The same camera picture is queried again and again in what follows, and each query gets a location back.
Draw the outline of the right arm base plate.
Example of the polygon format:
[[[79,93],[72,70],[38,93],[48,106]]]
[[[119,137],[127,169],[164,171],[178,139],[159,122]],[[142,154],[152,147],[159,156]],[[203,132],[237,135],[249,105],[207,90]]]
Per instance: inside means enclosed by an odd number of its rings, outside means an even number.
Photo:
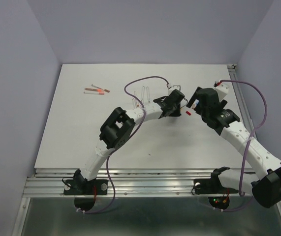
[[[226,194],[228,188],[223,187],[218,179],[199,178],[194,180],[192,195]]]

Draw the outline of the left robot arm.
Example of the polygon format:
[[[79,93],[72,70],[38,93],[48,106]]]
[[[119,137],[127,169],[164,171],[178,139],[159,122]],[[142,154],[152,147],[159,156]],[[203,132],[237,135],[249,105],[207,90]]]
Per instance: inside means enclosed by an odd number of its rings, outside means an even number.
[[[96,179],[103,163],[131,138],[135,128],[139,128],[146,121],[178,117],[184,99],[184,94],[175,88],[170,90],[167,96],[154,99],[138,108],[115,108],[100,128],[95,154],[87,160],[84,167],[74,173],[75,188],[82,194],[89,193],[92,180]]]

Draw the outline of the blue marker pen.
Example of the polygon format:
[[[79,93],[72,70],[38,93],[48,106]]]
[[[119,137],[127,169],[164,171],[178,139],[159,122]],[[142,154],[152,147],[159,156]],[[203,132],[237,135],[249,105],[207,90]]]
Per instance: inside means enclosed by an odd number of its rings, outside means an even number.
[[[141,102],[144,102],[145,92],[146,92],[146,87],[142,86],[142,88],[141,88]]]

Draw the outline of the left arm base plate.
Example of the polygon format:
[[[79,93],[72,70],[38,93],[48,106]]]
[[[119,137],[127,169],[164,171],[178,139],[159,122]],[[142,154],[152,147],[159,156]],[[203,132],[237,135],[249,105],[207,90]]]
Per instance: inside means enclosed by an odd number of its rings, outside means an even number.
[[[74,179],[62,179],[64,184],[63,194],[66,196],[75,195],[107,195],[108,180],[106,179],[94,179],[84,185],[79,186]]]

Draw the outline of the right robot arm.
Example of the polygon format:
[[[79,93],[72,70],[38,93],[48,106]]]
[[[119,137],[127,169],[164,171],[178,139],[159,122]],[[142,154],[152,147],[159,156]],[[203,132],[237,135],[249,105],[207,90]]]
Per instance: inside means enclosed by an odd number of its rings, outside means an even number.
[[[187,107],[194,109],[211,129],[242,155],[241,170],[214,169],[210,178],[194,181],[192,194],[226,194],[235,190],[240,196],[249,194],[261,206],[270,208],[281,201],[281,160],[248,132],[232,110],[225,109],[224,97],[228,91],[227,85],[198,87]]]

